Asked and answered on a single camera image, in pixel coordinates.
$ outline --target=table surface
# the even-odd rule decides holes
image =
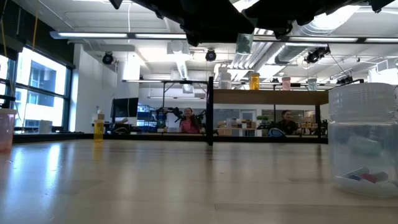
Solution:
[[[331,183],[317,144],[92,140],[0,154],[0,223],[397,223]]]

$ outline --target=person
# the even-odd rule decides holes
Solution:
[[[199,125],[198,121],[195,118],[195,115],[193,114],[193,111],[191,108],[187,108],[184,111],[184,117],[181,119],[181,132],[182,133],[187,133],[187,134],[197,134],[199,133]]]
[[[296,122],[292,121],[292,112],[290,110],[282,111],[282,118],[283,120],[279,121],[276,127],[283,131],[285,134],[295,134],[298,127]]]

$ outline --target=black hair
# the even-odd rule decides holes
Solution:
[[[196,129],[196,130],[198,130],[198,132],[199,132],[199,125],[198,125],[198,121],[197,121],[197,117],[193,114],[193,110],[192,110],[192,108],[186,108],[186,109],[189,109],[190,111],[191,111],[191,125]],[[184,116],[182,119],[181,119],[181,122],[182,121],[186,121],[187,120],[187,118]]]
[[[284,117],[285,114],[286,114],[287,112],[291,112],[291,111],[290,111],[290,110],[284,110],[284,111],[282,111],[282,117]]]

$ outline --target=ceiling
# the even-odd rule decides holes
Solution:
[[[34,14],[35,1],[14,1]],[[130,7],[130,32],[183,32],[177,23],[166,18],[158,19],[154,12],[137,4],[122,4],[119,10],[115,10],[106,0],[40,0],[40,2],[39,19],[59,31],[127,32],[127,12]],[[398,21],[398,1],[385,7],[379,14],[361,8],[331,34],[398,36],[396,21]],[[100,40],[92,41],[91,44],[99,46],[134,45],[147,67],[150,68],[142,70],[144,71],[143,75],[156,78],[157,74],[170,73],[171,70],[177,69],[176,63],[165,57],[168,42],[166,40],[130,40],[129,42],[127,40]],[[210,48],[215,49],[217,53],[216,62],[205,61],[205,54]],[[319,80],[326,81],[330,76],[341,73],[341,69],[351,69],[354,78],[366,78],[368,68],[374,66],[374,63],[382,61],[385,57],[398,57],[398,45],[331,44],[330,48],[340,66],[329,56],[307,68],[307,64],[302,62],[303,57],[298,57],[292,62],[294,66],[285,67],[281,72],[296,77],[294,80],[297,82],[314,76]],[[187,61],[188,70],[213,71],[217,63],[230,63],[234,59],[235,45],[202,44],[198,47],[189,46],[189,51],[192,54],[192,59]],[[118,52],[117,57],[120,60],[125,60],[127,52]]]

